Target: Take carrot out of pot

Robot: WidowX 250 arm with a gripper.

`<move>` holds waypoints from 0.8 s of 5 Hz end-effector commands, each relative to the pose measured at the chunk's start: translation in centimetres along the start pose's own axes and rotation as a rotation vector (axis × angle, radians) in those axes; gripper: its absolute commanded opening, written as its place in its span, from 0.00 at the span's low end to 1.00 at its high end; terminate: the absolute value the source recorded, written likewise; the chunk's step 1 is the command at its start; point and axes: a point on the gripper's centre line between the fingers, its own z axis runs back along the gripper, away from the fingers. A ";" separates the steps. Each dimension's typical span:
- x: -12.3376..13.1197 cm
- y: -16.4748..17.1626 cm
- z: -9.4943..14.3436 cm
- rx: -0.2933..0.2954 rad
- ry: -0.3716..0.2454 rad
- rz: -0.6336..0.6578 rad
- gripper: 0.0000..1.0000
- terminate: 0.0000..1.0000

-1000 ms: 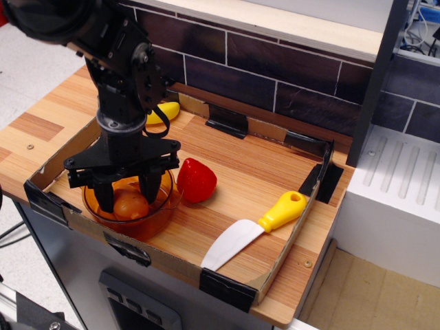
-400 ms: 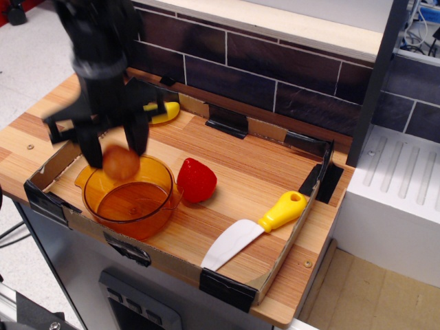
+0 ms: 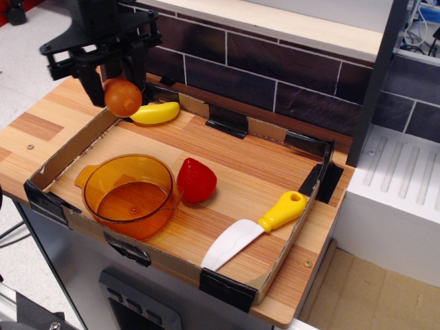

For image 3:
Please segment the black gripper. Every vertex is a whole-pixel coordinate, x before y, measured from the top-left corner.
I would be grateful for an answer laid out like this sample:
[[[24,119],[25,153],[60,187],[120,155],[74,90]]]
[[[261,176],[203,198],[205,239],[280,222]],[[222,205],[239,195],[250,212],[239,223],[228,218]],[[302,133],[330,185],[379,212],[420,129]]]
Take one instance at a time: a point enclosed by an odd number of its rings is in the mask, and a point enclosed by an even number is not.
[[[68,1],[70,27],[41,46],[54,80],[78,78],[94,106],[105,107],[100,75],[93,68],[119,59],[123,74],[141,92],[146,53],[161,43],[154,10],[123,12],[128,1]]]

